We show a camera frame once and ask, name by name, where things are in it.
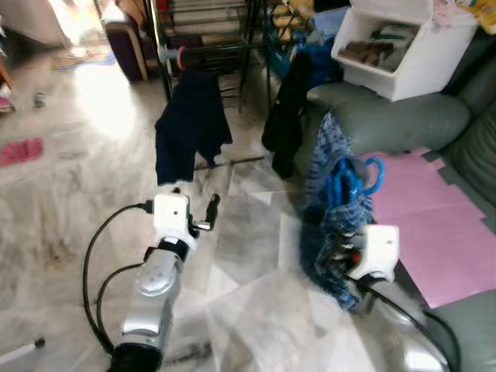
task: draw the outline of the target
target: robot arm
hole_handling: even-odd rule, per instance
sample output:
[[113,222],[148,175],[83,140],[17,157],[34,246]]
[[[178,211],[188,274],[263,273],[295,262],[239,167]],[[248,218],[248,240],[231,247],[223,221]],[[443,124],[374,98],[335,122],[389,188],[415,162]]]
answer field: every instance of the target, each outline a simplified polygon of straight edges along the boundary
[[172,326],[172,308],[181,288],[183,264],[196,250],[193,235],[213,228],[219,202],[220,197],[214,195],[205,221],[192,222],[187,196],[161,194],[153,200],[157,247],[148,249],[136,278],[108,372],[159,369]]

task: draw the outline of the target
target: drying rack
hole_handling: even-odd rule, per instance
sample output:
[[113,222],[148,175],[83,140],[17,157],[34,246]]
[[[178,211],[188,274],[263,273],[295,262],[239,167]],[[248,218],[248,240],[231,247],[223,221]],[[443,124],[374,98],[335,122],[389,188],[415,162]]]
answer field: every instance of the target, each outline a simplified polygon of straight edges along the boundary
[[[311,29],[308,20],[301,17],[288,0],[143,1],[150,20],[150,37],[157,51],[167,100],[172,99],[174,81],[181,69],[214,71],[219,75],[238,72],[238,86],[222,89],[222,97],[237,97],[241,108],[248,69],[252,64],[260,62],[261,55],[267,72],[267,104],[271,107],[270,51],[272,48],[284,48],[302,42],[301,37],[299,40],[293,37],[289,40],[274,40],[270,37],[277,29],[274,19],[289,17],[290,22],[284,26],[285,29]],[[288,11],[274,13],[277,5],[286,5]],[[198,15],[200,12],[224,12],[225,16],[188,18],[188,15]],[[226,24],[234,27],[222,28]],[[263,53],[257,54],[259,58],[255,58],[255,53],[251,53],[254,50]],[[237,91],[237,95],[230,93],[233,91]]]

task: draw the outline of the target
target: tile floor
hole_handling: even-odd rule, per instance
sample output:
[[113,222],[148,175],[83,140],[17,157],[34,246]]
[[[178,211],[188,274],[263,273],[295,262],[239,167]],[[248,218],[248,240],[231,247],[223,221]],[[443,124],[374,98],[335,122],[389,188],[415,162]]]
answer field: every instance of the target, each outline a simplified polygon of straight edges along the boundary
[[[50,61],[14,74],[17,112],[0,119],[0,146],[42,136],[45,154],[0,168],[0,353],[43,335],[46,348],[0,371],[103,371],[109,358],[81,306],[82,259],[95,230],[121,206],[172,186],[156,185],[153,124],[164,109],[159,83],[129,85],[117,66],[51,71]],[[41,91],[46,107],[34,108]],[[220,161],[264,154],[263,120],[226,109],[234,144]],[[367,335],[298,267],[296,182],[270,163],[202,170],[181,190],[203,215],[213,192],[219,220],[186,263],[168,355],[210,341],[213,354],[171,371],[289,372],[377,369]],[[139,262],[153,243],[151,217],[129,212],[101,235],[91,298],[113,270]],[[110,285],[104,318],[112,337],[133,273]]]

